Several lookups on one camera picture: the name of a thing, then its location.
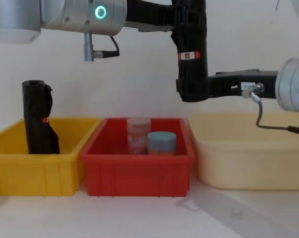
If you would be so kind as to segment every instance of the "yellow bin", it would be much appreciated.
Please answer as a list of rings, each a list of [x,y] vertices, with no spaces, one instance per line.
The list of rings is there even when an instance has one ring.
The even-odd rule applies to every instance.
[[[299,135],[256,127],[258,113],[190,118],[198,176],[223,189],[299,190]],[[299,126],[299,113],[263,115],[262,125]]]
[[[24,121],[0,133],[0,195],[70,196],[84,176],[79,152],[101,119],[51,119],[60,155],[29,155]]]

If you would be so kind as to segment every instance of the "sticker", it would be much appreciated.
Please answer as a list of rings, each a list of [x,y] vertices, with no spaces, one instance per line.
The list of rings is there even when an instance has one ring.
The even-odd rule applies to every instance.
[[[137,136],[128,136],[129,142],[137,142],[137,143],[147,143],[147,137],[137,137]]]
[[[256,83],[251,83],[251,82],[241,82],[241,90],[245,90],[248,88],[251,88],[252,86],[255,86]]]
[[[179,60],[196,60],[196,59],[200,59],[200,57],[201,54],[199,51],[178,53]]]
[[[50,119],[49,118],[42,118],[42,123],[49,123]]]

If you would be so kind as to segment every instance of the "plastic jar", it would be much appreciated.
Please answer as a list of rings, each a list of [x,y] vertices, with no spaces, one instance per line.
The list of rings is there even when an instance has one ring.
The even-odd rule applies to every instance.
[[[177,135],[168,131],[157,131],[148,134],[150,155],[175,155]]]
[[[129,153],[147,154],[148,134],[151,130],[149,118],[130,118],[127,120]]]

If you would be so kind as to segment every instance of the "pink jar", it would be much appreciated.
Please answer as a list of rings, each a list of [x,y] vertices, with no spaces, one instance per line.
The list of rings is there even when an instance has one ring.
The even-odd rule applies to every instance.
[[[149,118],[130,118],[127,120],[129,153],[133,155],[147,154],[148,134],[151,130]]]

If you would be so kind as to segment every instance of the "white wall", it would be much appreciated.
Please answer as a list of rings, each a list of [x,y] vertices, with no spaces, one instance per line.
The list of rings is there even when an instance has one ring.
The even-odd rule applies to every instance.
[[[169,4],[169,0],[156,1]],[[290,0],[208,0],[209,74],[248,68],[278,70],[299,57],[299,20]],[[52,116],[188,117],[197,112],[257,110],[238,97],[183,103],[175,90],[177,53],[170,33],[123,29],[121,57],[83,61],[83,34],[43,30],[32,45],[0,44],[0,130],[23,117],[21,83],[53,88]],[[99,50],[108,37],[95,36]],[[266,110],[279,110],[265,100]]]

